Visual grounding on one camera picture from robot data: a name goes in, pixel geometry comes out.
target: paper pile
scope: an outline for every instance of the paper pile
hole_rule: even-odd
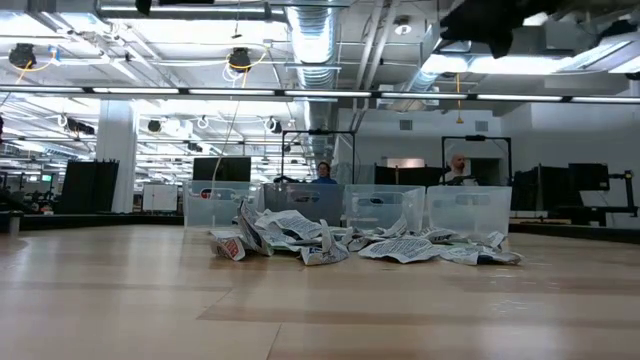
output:
[[[315,223],[296,210],[259,213],[242,202],[238,208],[240,232],[212,231],[211,251],[241,260],[246,251],[272,256],[275,251],[299,253],[305,265],[340,262],[349,252],[367,258],[392,258],[403,264],[440,258],[465,264],[516,265],[522,256],[503,251],[506,236],[493,232],[477,241],[449,229],[425,228],[407,231],[402,216],[389,229],[363,231],[355,227],[330,228],[326,221]]]

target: ventilation duct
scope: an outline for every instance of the ventilation duct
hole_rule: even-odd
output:
[[[323,7],[288,7],[287,17],[291,24],[291,45],[295,60],[302,64],[323,65],[333,62],[336,45],[336,23],[338,9]],[[334,89],[335,69],[298,68],[298,82],[303,89]],[[307,129],[335,130],[337,104],[305,100],[304,117]],[[326,158],[332,151],[325,141],[311,138],[313,156]]]
[[[424,59],[427,64],[427,60],[431,56],[431,52],[438,44],[440,39],[440,31],[438,26],[430,25],[427,29],[427,32],[422,40],[422,48],[421,53],[426,54],[426,58]],[[432,72],[429,70],[423,70],[425,66],[423,65],[418,71],[416,71],[411,79],[401,86],[400,91],[407,92],[426,92],[431,86],[435,83],[440,76],[441,72]],[[416,111],[416,110],[424,110],[426,108],[426,104],[421,101],[416,100],[396,100],[391,104],[387,105],[387,109],[394,111]]]

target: air vent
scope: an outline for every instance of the air vent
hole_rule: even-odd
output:
[[[401,131],[413,130],[413,120],[399,120]]]
[[[476,132],[488,132],[488,131],[489,131],[488,121],[476,121]]]

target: white pillar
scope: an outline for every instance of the white pillar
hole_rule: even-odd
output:
[[[102,100],[98,122],[96,160],[117,160],[118,179],[111,211],[133,210],[133,185],[136,179],[138,114],[127,100]]]

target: bald man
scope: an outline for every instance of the bald man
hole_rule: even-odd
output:
[[[477,186],[478,183],[474,179],[458,179],[459,177],[468,176],[464,172],[464,168],[466,166],[467,159],[462,154],[454,154],[451,157],[451,161],[449,162],[449,166],[451,167],[451,171],[444,174],[444,183],[446,185],[462,185],[462,186]]]

